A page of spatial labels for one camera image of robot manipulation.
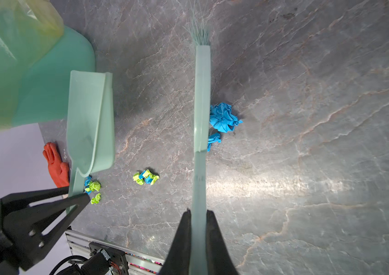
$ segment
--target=green dustpan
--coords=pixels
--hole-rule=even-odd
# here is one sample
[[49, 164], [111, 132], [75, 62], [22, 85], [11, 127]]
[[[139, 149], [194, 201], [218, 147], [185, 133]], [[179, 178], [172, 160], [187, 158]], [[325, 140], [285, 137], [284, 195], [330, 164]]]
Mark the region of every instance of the green dustpan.
[[112, 74], [71, 71], [66, 140], [72, 171], [69, 196], [83, 193], [90, 173], [115, 161]]

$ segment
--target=black cable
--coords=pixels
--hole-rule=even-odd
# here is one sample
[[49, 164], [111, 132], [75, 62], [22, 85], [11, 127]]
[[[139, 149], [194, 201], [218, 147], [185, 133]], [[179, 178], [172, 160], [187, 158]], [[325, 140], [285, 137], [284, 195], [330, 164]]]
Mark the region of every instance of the black cable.
[[72, 255], [72, 256], [66, 257], [66, 258], [64, 258], [63, 260], [61, 260], [61, 261], [54, 267], [54, 269], [51, 271], [51, 273], [49, 273], [49, 275], [54, 275], [54, 273], [57, 271], [57, 269], [59, 269], [59, 268], [61, 267], [62, 264], [64, 264], [65, 262], [67, 262], [67, 261], [69, 261], [69, 260], [87, 261], [87, 258], [86, 258], [86, 257], [83, 257], [83, 256], [80, 256], [80, 255]]

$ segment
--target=wire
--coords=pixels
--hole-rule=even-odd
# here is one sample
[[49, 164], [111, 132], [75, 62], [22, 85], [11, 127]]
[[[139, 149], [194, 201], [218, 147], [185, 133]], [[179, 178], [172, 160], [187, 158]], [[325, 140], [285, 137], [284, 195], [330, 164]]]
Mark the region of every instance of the wire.
[[118, 273], [119, 273], [120, 275], [122, 275], [122, 274], [121, 274], [121, 269], [120, 269], [120, 267], [119, 267], [114, 261], [111, 261], [111, 262], [110, 262], [110, 265], [113, 266], [114, 268], [116, 268], [116, 270], [118, 271]]
[[65, 262], [69, 261], [69, 260], [79, 260], [79, 261], [87, 261], [87, 258], [83, 257], [83, 256], [80, 256], [80, 255], [72, 255], [72, 256], [69, 256], [69, 257], [66, 257], [64, 258], [63, 260], [61, 260], [55, 267], [54, 269], [51, 271], [51, 273], [49, 273], [49, 275], [54, 275], [54, 273], [57, 271], [57, 269], [59, 269], [61, 267], [62, 264], [64, 264]]

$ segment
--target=green brush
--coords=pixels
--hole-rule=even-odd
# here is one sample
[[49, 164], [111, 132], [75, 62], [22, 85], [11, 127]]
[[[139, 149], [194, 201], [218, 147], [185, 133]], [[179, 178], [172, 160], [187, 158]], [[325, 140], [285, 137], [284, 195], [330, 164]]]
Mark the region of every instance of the green brush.
[[194, 79], [194, 178], [192, 198], [191, 275], [207, 274], [206, 257], [206, 153], [210, 116], [211, 54], [205, 25], [193, 20], [192, 38], [196, 46]]

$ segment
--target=yellow plastic bag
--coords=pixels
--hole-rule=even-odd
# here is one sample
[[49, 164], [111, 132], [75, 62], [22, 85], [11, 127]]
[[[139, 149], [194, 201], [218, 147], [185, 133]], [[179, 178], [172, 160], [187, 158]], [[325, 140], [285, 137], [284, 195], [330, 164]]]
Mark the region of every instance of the yellow plastic bag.
[[0, 0], [0, 129], [11, 126], [22, 77], [63, 31], [49, 1]]

